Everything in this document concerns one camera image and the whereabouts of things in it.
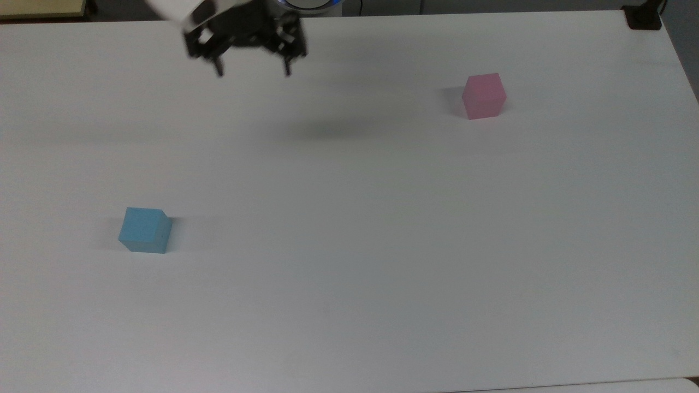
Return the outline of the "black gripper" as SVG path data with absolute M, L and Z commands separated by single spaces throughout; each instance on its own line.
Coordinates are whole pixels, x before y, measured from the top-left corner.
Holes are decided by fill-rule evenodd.
M 192 58 L 211 60 L 224 76 L 221 55 L 230 47 L 264 47 L 283 59 L 285 77 L 292 63 L 307 56 L 300 14 L 277 14 L 267 1 L 202 1 L 183 21 L 183 39 Z

